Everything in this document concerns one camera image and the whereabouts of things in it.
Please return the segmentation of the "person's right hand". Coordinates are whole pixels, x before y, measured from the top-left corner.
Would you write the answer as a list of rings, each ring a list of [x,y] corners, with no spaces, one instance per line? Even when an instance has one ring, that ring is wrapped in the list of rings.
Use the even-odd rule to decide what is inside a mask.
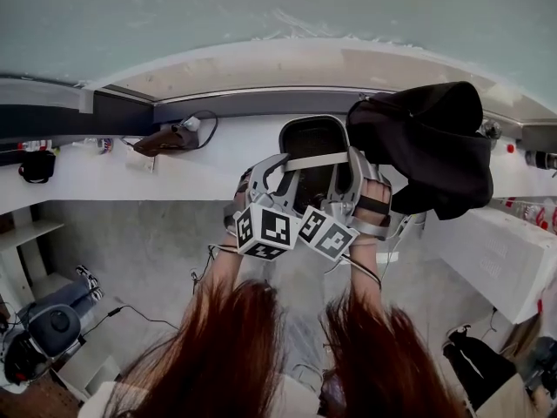
[[[373,205],[389,205],[391,199],[391,188],[376,180],[366,179],[361,188],[360,200],[372,200]],[[375,226],[379,226],[386,215],[382,212],[369,210],[358,206],[354,212],[356,218]]]

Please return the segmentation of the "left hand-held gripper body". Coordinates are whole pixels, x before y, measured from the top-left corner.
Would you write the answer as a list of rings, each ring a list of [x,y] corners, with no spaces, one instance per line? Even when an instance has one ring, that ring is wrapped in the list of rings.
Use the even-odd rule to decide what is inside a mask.
[[[244,210],[235,213],[237,251],[260,260],[275,260],[294,249],[301,219],[292,201],[277,191],[238,190],[234,201]]]

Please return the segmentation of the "person's left hand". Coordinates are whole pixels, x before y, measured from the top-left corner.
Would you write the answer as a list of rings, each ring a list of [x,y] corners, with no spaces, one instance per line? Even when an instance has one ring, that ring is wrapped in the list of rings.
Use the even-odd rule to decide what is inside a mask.
[[[245,196],[245,192],[247,191],[248,188],[248,184],[249,184],[249,180],[252,174],[252,169],[248,168],[240,177],[240,180],[238,182],[238,186],[236,188],[236,192],[235,192],[235,199],[239,199],[240,197],[244,197]]]

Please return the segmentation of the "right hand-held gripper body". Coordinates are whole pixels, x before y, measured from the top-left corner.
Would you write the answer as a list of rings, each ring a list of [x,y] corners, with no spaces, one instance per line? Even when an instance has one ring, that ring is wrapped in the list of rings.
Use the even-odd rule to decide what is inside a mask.
[[[340,260],[360,234],[385,240],[388,217],[383,226],[372,225],[352,215],[355,207],[352,202],[327,201],[324,209],[308,206],[301,220],[299,239],[329,260]]]

